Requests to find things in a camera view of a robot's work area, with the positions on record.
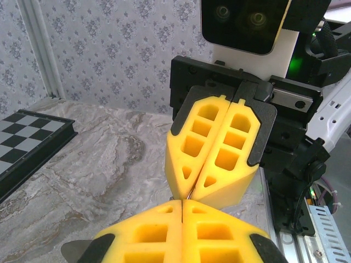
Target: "metal frame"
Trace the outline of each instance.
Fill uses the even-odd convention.
[[[334,149],[341,135],[351,124],[351,72],[324,98],[317,113],[308,123],[306,135],[311,139],[322,138],[323,147]]]
[[[327,211],[328,208],[324,209],[323,207],[315,207],[308,205],[309,214],[312,219],[312,223],[316,229],[316,234],[313,237],[309,236],[296,236],[284,232],[276,232],[273,227],[273,219],[270,210],[269,204],[269,191],[267,181],[264,175],[264,169],[260,168],[261,181],[263,186],[263,197],[267,213],[267,223],[268,223],[268,233],[271,240],[276,244],[279,250],[284,254],[285,258],[289,263],[328,263],[328,262],[341,262],[341,263],[351,263],[351,259],[347,252],[346,246],[344,245],[339,230],[334,222],[334,219]],[[328,219],[332,222],[333,232],[335,237],[332,237],[333,242],[328,241],[331,237],[328,237],[322,231],[320,231],[321,216],[318,215],[316,209],[324,211],[324,214],[328,215]],[[335,249],[336,243],[340,244],[340,249]]]
[[[351,257],[329,208],[314,205],[310,205],[309,208],[329,262],[351,262]]]

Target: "cable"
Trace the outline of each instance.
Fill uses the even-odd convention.
[[[334,214],[338,208],[338,196],[336,195],[336,191],[334,190],[333,186],[331,185],[331,183],[328,181],[327,178],[322,176],[320,179],[326,184],[326,186],[329,188],[331,192],[331,195],[333,197],[333,210],[331,213]]]
[[[301,228],[301,225],[299,225],[298,227],[298,218],[300,216],[300,212],[301,212],[301,205],[302,205],[302,201],[304,200],[309,188],[312,186],[313,182],[312,182],[312,178],[310,179],[310,183],[303,189],[298,201],[297,201],[297,205],[296,205],[296,209],[294,212],[294,217],[293,217],[293,222],[292,222],[292,228],[295,230],[296,234],[300,234],[303,230]]]

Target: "marble table surface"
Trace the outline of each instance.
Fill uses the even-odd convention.
[[[31,110],[74,119],[79,134],[0,204],[0,262],[66,262],[62,244],[169,200],[170,116],[49,98]],[[224,211],[267,231],[258,174]]]

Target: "black square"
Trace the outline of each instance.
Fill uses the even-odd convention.
[[[3,141],[1,145],[8,146],[8,147],[16,147],[18,144],[23,142],[26,138],[22,136],[13,135],[8,138],[6,141]]]
[[[48,136],[50,136],[53,132],[49,130],[39,130],[36,133],[34,133],[32,136],[30,136],[31,139],[43,141],[45,140]]]
[[[15,163],[20,158],[22,158],[22,156],[25,155],[26,153],[27,153],[26,151],[12,149],[8,153],[6,153],[4,156],[2,156],[0,158],[0,161],[8,162],[8,163]]]
[[[24,127],[26,127],[25,125],[22,124],[17,124],[14,123],[11,126],[7,127],[5,130],[3,130],[4,133],[11,133],[11,134],[16,134],[18,133],[20,130],[22,130]]]
[[[35,128],[43,128],[49,122],[50,122],[50,120],[48,120],[48,119],[37,119],[36,121],[29,124],[29,126],[35,127]]]
[[[25,117],[25,115],[23,115],[23,114],[15,113],[15,114],[12,114],[11,116],[5,118],[4,121],[7,121],[7,122],[18,122],[20,119],[22,119],[24,117]]]

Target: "camera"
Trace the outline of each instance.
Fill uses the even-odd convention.
[[[269,54],[292,0],[201,0],[203,37],[217,45]]]

